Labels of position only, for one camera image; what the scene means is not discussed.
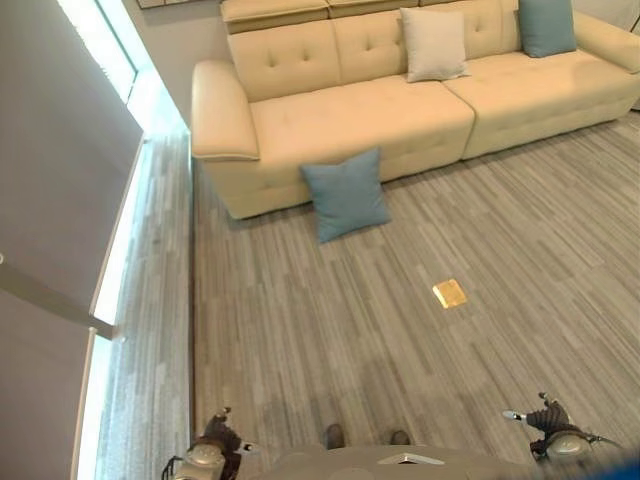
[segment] white pillow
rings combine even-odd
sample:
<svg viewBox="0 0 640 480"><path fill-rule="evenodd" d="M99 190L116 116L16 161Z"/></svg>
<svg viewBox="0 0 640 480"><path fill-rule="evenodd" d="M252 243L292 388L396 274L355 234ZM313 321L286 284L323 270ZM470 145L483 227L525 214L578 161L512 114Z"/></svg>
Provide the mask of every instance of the white pillow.
<svg viewBox="0 0 640 480"><path fill-rule="evenodd" d="M409 82L468 75L464 14L401 8L409 60Z"/></svg>

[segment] throw pillow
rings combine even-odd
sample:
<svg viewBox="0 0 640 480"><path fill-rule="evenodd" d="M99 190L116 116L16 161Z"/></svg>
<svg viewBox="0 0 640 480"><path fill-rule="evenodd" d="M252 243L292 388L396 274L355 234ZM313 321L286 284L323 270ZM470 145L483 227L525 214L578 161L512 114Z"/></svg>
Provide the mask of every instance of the throw pillow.
<svg viewBox="0 0 640 480"><path fill-rule="evenodd" d="M391 220L382 198L379 162L376 148L340 165L300 167L311 190L320 243Z"/></svg>
<svg viewBox="0 0 640 480"><path fill-rule="evenodd" d="M464 15L401 8L409 72L407 80L449 80L466 75Z"/></svg>
<svg viewBox="0 0 640 480"><path fill-rule="evenodd" d="M530 57L576 49L571 0L519 0L518 23L522 49Z"/></svg>

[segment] sofa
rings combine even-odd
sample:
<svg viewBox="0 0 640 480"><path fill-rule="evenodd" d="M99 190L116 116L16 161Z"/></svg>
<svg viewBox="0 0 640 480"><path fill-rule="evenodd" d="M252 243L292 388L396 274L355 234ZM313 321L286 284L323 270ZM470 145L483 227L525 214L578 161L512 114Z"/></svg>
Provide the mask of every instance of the sofa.
<svg viewBox="0 0 640 480"><path fill-rule="evenodd" d="M640 37L579 12L576 51L530 58L517 0L222 7L233 63L195 66L191 151L233 218L309 201L303 164L379 147L384 182L613 120L640 97ZM408 83L398 7L463 12L470 76Z"/></svg>

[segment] blue pillow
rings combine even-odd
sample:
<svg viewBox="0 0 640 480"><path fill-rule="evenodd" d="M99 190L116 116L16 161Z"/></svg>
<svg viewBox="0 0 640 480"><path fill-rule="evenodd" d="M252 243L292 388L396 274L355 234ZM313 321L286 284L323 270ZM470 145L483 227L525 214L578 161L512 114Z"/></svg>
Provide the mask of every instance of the blue pillow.
<svg viewBox="0 0 640 480"><path fill-rule="evenodd" d="M518 22L522 49L530 57L573 52L571 0L520 0Z"/></svg>
<svg viewBox="0 0 640 480"><path fill-rule="evenodd" d="M311 190L320 243L391 220L382 198L380 151L369 150L340 165L302 165Z"/></svg>

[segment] sofa armrest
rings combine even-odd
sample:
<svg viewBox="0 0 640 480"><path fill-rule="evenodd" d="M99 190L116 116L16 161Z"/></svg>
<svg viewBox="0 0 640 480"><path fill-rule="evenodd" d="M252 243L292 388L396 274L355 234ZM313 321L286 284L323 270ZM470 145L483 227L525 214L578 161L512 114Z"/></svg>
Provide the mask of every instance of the sofa armrest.
<svg viewBox="0 0 640 480"><path fill-rule="evenodd" d="M259 159L249 101L231 63L198 63L191 102L191 154L195 158Z"/></svg>
<svg viewBox="0 0 640 480"><path fill-rule="evenodd" d="M640 37L574 10L578 47L626 69L640 72Z"/></svg>

